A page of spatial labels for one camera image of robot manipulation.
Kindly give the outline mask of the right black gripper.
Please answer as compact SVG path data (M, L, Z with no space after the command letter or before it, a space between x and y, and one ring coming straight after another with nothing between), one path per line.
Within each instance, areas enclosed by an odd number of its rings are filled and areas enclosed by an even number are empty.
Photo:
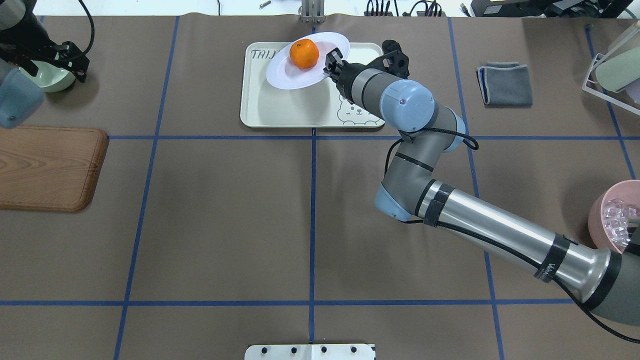
M343 98L352 98L352 87L356 73L353 64L343 59L340 48L330 50L325 57L324 73L334 82Z

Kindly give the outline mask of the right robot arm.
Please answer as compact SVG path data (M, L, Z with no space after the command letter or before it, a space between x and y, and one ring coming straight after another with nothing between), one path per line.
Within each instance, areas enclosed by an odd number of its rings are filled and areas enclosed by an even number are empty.
M402 223L416 217L525 265L538 280L558 285L597 324L604 318L638 326L637 254L590 248L434 178L443 153L461 144L472 150L479 146L450 107L408 78L408 65L400 50L369 64L346 61L338 48L326 55L324 72L340 95L384 120L401 137L375 206Z

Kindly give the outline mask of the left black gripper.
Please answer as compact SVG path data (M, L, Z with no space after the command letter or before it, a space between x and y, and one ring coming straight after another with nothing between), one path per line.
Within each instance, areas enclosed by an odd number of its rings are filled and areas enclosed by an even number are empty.
M87 79L90 60L90 44L80 50L72 41L57 44L50 39L45 30L10 31L10 63L24 68L31 76L38 73L34 61L45 62L57 68L73 73L78 82L84 84Z

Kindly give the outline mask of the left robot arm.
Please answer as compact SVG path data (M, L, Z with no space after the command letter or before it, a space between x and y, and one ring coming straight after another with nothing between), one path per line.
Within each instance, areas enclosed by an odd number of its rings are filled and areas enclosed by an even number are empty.
M81 83L87 78L87 57L95 41L95 23L83 0L78 2L90 27L89 43L80 50L72 41L55 43L34 14L36 0L0 2L0 121L4 129L24 123L44 101L45 91L32 78L46 68L61 69Z

